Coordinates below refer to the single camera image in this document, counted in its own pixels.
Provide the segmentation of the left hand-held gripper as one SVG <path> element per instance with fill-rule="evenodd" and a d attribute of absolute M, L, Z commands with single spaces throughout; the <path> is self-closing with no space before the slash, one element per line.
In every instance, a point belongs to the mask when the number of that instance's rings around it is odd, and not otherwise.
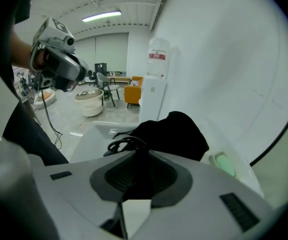
<path fill-rule="evenodd" d="M 50 86 L 71 92 L 88 73 L 87 64 L 75 55 L 75 38 L 65 24 L 49 17 L 38 29 L 30 51 L 30 67 L 39 74 L 38 89 Z M 45 67 L 36 70 L 34 57 L 44 49 Z"/>

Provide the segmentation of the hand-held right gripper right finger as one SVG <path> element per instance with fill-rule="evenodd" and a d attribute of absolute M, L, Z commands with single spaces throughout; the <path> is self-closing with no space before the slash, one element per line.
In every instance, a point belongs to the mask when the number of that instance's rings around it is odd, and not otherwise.
<path fill-rule="evenodd" d="M 154 151 L 148 154 L 148 173 L 153 187 L 152 208 L 176 205 L 189 193 L 193 185 L 188 169 Z"/>

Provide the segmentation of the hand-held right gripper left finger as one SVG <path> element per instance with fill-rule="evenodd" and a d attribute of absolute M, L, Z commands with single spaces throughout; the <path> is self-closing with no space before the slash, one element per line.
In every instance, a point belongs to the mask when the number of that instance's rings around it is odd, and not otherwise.
<path fill-rule="evenodd" d="M 106 156 L 92 172 L 90 184 L 104 201 L 146 199 L 146 151 L 125 151 Z"/>

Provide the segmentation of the black fabric bag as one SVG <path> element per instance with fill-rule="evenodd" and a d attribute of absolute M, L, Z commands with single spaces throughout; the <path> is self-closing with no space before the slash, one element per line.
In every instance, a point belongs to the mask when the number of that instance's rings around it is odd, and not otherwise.
<path fill-rule="evenodd" d="M 185 113 L 172 111 L 160 121 L 148 120 L 136 129 L 119 132 L 144 141 L 148 149 L 170 153 L 180 157 L 200 161 L 210 149 L 194 121 Z"/>

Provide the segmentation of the person's left forearm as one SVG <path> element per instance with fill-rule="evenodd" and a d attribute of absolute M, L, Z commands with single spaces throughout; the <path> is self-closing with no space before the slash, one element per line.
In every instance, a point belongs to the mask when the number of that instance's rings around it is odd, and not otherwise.
<path fill-rule="evenodd" d="M 30 61 L 31 46 L 22 41 L 14 29 L 10 35 L 11 64 L 15 67 L 31 70 Z"/>

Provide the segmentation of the person's left hand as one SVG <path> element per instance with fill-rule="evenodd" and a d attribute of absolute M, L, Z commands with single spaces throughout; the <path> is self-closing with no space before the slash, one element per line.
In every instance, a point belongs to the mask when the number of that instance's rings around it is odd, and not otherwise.
<path fill-rule="evenodd" d="M 36 70 L 41 70 L 45 67 L 44 52 L 44 49 L 39 49 L 35 54 L 33 66 Z"/>

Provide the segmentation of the white pet bed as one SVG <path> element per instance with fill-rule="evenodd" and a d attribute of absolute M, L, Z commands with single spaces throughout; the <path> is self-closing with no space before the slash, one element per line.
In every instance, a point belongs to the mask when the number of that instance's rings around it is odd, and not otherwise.
<path fill-rule="evenodd" d="M 49 106 L 55 101 L 56 101 L 55 91 L 47 88 L 35 94 L 33 105 L 36 109 L 41 110 L 44 108 L 44 103 L 46 104 L 46 106 Z"/>

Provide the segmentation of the black cabinet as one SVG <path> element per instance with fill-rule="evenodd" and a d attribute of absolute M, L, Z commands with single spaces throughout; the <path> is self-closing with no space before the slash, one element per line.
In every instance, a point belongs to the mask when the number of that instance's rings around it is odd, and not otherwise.
<path fill-rule="evenodd" d="M 94 75 L 97 78 L 97 74 L 101 73 L 105 77 L 107 76 L 107 63 L 95 63 L 94 64 Z"/>

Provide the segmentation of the grey chair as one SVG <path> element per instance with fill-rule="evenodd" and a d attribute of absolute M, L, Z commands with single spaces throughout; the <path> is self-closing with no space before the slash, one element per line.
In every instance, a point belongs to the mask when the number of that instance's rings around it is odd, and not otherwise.
<path fill-rule="evenodd" d="M 100 86 L 100 89 L 104 92 L 107 92 L 108 93 L 108 96 L 110 97 L 112 103 L 113 103 L 113 106 L 115 107 L 115 102 L 114 102 L 114 99 L 113 99 L 113 96 L 112 96 L 112 92 L 113 91 L 116 91 L 117 93 L 117 97 L 118 99 L 120 100 L 120 95 L 119 95 L 119 91 L 118 89 L 120 88 L 120 85 L 117 85 L 115 82 L 113 84 L 111 84 L 111 79 L 104 76 L 102 73 L 97 73 L 96 74 L 96 77 L 97 77 L 97 82 Z"/>

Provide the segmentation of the round white coffee table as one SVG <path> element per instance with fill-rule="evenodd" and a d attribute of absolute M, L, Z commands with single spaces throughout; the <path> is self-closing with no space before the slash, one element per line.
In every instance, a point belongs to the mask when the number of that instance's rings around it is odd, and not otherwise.
<path fill-rule="evenodd" d="M 83 116 L 93 117 L 102 112 L 103 94 L 101 89 L 85 90 L 76 94 L 73 99 Z"/>

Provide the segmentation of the white sink vanity cabinet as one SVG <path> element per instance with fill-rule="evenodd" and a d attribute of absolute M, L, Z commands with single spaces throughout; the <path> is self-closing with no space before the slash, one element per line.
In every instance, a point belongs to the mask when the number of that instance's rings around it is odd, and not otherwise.
<path fill-rule="evenodd" d="M 138 122 L 94 122 L 81 137 L 70 161 L 77 163 L 102 157 L 111 142 L 122 138 L 122 136 L 115 137 L 117 133 L 133 130 L 137 126 L 139 126 Z M 250 163 L 238 154 L 219 128 L 210 120 L 203 120 L 197 123 L 197 126 L 210 147 L 201 162 L 210 165 L 210 155 L 225 152 L 237 171 L 235 179 L 263 197 L 263 191 Z"/>

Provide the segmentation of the wooden table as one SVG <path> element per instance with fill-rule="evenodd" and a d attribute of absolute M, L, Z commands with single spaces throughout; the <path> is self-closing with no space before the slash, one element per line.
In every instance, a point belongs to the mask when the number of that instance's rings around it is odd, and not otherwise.
<path fill-rule="evenodd" d="M 130 84 L 132 78 L 128 76 L 108 76 L 110 83 L 112 84 Z"/>

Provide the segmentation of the green soap bar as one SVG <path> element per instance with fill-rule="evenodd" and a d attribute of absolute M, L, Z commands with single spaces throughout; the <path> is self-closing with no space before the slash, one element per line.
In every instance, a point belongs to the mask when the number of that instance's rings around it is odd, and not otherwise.
<path fill-rule="evenodd" d="M 237 178 L 237 171 L 233 162 L 228 158 L 225 152 L 221 151 L 217 154 L 209 156 L 209 163 L 211 166 L 225 171 L 230 176 Z"/>

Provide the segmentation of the person's black clothed body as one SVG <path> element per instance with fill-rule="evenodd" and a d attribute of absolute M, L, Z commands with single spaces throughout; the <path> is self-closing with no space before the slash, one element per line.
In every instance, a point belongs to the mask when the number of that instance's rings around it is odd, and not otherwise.
<path fill-rule="evenodd" d="M 0 77 L 13 94 L 16 94 L 16 90 L 13 84 L 10 35 L 17 23 L 29 19 L 30 3 L 31 0 L 0 0 Z M 12 112 L 3 137 L 20 145 L 28 154 L 39 156 L 46 166 L 68 163 L 21 101 Z"/>

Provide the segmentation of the orange sofa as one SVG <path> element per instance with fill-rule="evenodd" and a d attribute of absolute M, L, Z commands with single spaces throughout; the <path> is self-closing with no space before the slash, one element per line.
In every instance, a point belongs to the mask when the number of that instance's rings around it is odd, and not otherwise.
<path fill-rule="evenodd" d="M 138 105 L 141 99 L 141 88 L 142 88 L 143 77 L 133 76 L 130 84 L 124 87 L 124 101 L 129 105 Z"/>

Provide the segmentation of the ceiling tube light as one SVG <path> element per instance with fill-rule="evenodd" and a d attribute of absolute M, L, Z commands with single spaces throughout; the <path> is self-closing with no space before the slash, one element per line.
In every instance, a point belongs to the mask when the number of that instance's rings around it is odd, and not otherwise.
<path fill-rule="evenodd" d="M 87 22 L 96 21 L 96 20 L 103 19 L 103 18 L 109 18 L 109 17 L 121 16 L 121 15 L 122 15 L 122 12 L 118 10 L 108 11 L 108 12 L 100 13 L 97 15 L 85 17 L 82 19 L 82 21 L 84 23 L 87 23 Z"/>

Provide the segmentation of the white water dispenser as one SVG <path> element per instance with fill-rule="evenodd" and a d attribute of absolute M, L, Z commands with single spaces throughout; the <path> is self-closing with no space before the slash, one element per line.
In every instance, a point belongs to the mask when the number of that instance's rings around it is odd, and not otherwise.
<path fill-rule="evenodd" d="M 156 121 L 166 88 L 166 80 L 153 75 L 144 76 L 141 88 L 139 122 Z"/>

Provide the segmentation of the clear red label water bottle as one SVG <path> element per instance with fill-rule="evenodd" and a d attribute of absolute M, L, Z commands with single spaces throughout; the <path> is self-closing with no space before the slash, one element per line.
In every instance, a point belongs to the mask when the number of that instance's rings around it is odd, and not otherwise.
<path fill-rule="evenodd" d="M 170 43 L 160 37 L 149 42 L 147 74 L 163 78 L 166 75 L 169 60 Z"/>

